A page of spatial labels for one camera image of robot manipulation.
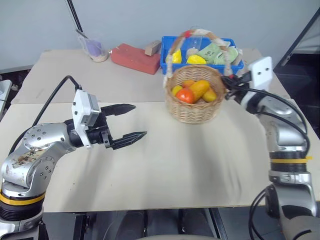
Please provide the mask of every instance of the toy fruit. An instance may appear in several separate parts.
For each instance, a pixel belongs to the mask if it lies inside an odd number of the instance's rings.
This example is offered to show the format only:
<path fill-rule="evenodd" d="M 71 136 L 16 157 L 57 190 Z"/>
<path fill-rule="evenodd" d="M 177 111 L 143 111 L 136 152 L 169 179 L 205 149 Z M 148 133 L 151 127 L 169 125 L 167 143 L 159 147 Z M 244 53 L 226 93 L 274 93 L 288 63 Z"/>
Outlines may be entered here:
<path fill-rule="evenodd" d="M 196 81 L 193 81 L 191 79 L 189 80 L 185 80 L 183 83 L 182 83 L 182 87 L 184 88 L 189 88 L 192 84 L 194 84 Z"/>
<path fill-rule="evenodd" d="M 172 54 L 172 63 L 173 64 L 180 64 L 181 62 L 182 62 L 182 56 L 181 56 L 181 50 L 179 49 L 178 51 L 176 51 Z"/>
<path fill-rule="evenodd" d="M 187 104 L 193 104 L 195 102 L 194 93 L 189 88 L 182 88 L 175 96 Z"/>
<path fill-rule="evenodd" d="M 182 89 L 182 86 L 179 86 L 179 85 L 173 87 L 171 90 L 172 95 L 176 96 L 177 92 L 179 92 L 181 89 Z"/>
<path fill-rule="evenodd" d="M 203 94 L 202 99 L 205 100 L 207 103 L 213 102 L 217 99 L 217 94 L 211 87 L 209 87 L 208 91 L 206 91 Z"/>
<path fill-rule="evenodd" d="M 210 83 L 207 80 L 199 80 L 192 84 L 189 89 L 194 94 L 194 102 L 198 101 L 209 88 Z"/>
<path fill-rule="evenodd" d="M 191 55 L 186 61 L 187 64 L 207 64 L 206 60 L 198 55 Z"/>

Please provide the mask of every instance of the yellow ring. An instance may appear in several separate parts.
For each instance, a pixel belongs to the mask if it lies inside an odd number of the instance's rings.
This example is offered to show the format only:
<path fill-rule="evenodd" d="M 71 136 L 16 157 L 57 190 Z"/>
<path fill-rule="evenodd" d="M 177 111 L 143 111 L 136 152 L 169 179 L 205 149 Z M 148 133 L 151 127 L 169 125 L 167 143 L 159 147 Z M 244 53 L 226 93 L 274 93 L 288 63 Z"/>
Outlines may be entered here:
<path fill-rule="evenodd" d="M 46 193 L 44 193 L 41 196 L 38 196 L 36 198 L 29 199 L 29 200 L 11 200 L 11 199 L 8 199 L 5 196 L 3 196 L 1 193 L 0 194 L 0 201 L 5 204 L 8 204 L 8 205 L 23 206 L 23 205 L 30 205 L 30 204 L 37 203 L 37 202 L 41 201 L 42 199 L 44 199 L 45 195 L 46 195 Z"/>
<path fill-rule="evenodd" d="M 306 164 L 308 159 L 271 159 L 271 162 L 274 164 Z"/>

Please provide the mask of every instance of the cup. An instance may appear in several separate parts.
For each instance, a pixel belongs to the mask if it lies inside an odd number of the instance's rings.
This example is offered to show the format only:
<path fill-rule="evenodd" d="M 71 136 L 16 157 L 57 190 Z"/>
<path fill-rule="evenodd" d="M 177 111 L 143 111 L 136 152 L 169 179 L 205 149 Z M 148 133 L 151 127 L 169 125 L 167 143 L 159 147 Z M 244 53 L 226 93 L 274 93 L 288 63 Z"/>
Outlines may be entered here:
<path fill-rule="evenodd" d="M 199 26 L 192 26 L 190 30 L 201 29 L 201 28 L 202 27 L 199 27 Z M 191 55 L 195 55 L 197 54 L 197 52 L 200 51 L 201 43 L 202 43 L 202 36 L 191 36 L 188 38 L 188 44 L 186 47 L 187 50 L 185 55 L 185 58 L 187 60 Z"/>
<path fill-rule="evenodd" d="M 82 45 L 83 51 L 94 62 L 103 62 L 108 58 L 109 53 L 103 49 L 101 42 L 94 39 L 85 38 L 83 36 L 79 36 L 78 39 Z"/>

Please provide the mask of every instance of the table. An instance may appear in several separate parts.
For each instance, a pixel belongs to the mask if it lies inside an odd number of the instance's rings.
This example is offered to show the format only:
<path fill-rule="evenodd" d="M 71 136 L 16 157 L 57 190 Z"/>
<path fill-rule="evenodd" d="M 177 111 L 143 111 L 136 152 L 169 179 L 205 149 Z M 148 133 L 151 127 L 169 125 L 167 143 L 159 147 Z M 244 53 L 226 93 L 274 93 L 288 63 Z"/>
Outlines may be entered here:
<path fill-rule="evenodd" d="M 243 52 L 246 66 L 261 57 L 254 48 Z M 65 155 L 47 189 L 46 212 L 247 206 L 270 184 L 264 129 L 236 102 L 224 101 L 219 115 L 205 124 L 180 123 L 165 108 L 161 70 L 149 75 L 110 59 L 95 63 L 81 50 L 51 50 L 41 55 L 0 124 L 5 136 L 0 145 L 2 161 L 66 75 L 96 95 L 101 107 L 116 102 L 137 106 L 124 115 L 108 117 L 114 139 L 136 131 L 148 134 L 119 150 L 97 145 Z M 270 92 L 290 99 L 275 75 Z M 73 98 L 74 86 L 66 83 L 40 122 L 72 118 Z M 309 124 L 308 128 L 310 155 L 317 158 L 320 141 Z M 320 200 L 319 161 L 311 160 L 308 169 Z"/>
<path fill-rule="evenodd" d="M 246 66 L 261 57 L 255 48 L 243 49 L 243 61 Z M 239 74 L 246 71 L 247 68 L 244 68 Z M 23 88 L 11 103 L 45 103 L 66 75 L 73 76 L 85 91 L 96 95 L 101 103 L 164 101 L 161 69 L 155 75 L 150 75 L 117 65 L 111 59 L 93 62 L 82 50 L 74 49 L 45 51 L 25 78 Z M 290 98 L 275 74 L 270 84 L 270 92 L 286 99 Z M 74 86 L 68 82 L 52 102 L 72 103 L 73 99 Z"/>
<path fill-rule="evenodd" d="M 100 103 L 101 107 L 110 103 Z M 215 119 L 185 124 L 164 102 L 133 103 L 136 109 L 108 116 L 114 139 L 135 131 L 147 135 L 131 146 L 111 150 L 96 145 L 66 154 L 57 163 L 46 192 L 46 212 L 235 207 L 250 205 L 270 184 L 264 129 L 235 101 L 224 101 Z M 18 135 L 30 126 L 43 104 L 13 104 L 0 124 L 5 159 Z M 72 117 L 70 103 L 49 105 L 40 122 Z M 312 142 L 308 170 L 320 200 L 320 141 Z"/>

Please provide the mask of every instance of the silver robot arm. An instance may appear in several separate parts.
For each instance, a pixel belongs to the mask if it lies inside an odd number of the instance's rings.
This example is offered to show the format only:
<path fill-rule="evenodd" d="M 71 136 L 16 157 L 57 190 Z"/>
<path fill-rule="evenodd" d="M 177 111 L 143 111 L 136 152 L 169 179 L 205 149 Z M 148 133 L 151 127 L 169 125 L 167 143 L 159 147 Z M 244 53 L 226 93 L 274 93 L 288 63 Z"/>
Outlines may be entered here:
<path fill-rule="evenodd" d="M 78 89 L 71 107 L 73 119 L 43 123 L 28 129 L 20 146 L 1 167 L 0 240 L 48 239 L 42 222 L 43 201 L 55 166 L 65 154 L 93 144 L 119 149 L 147 132 L 133 132 L 113 140 L 106 116 L 133 110 L 130 104 L 100 108 L 94 95 Z"/>
<path fill-rule="evenodd" d="M 266 92 L 273 78 L 271 57 L 253 62 L 248 69 L 241 78 L 223 80 L 230 89 L 226 98 L 235 96 L 265 128 L 272 182 L 264 191 L 266 212 L 279 219 L 287 240 L 320 239 L 320 218 L 316 217 L 317 203 L 307 171 L 310 142 L 304 118 L 294 105 Z"/>

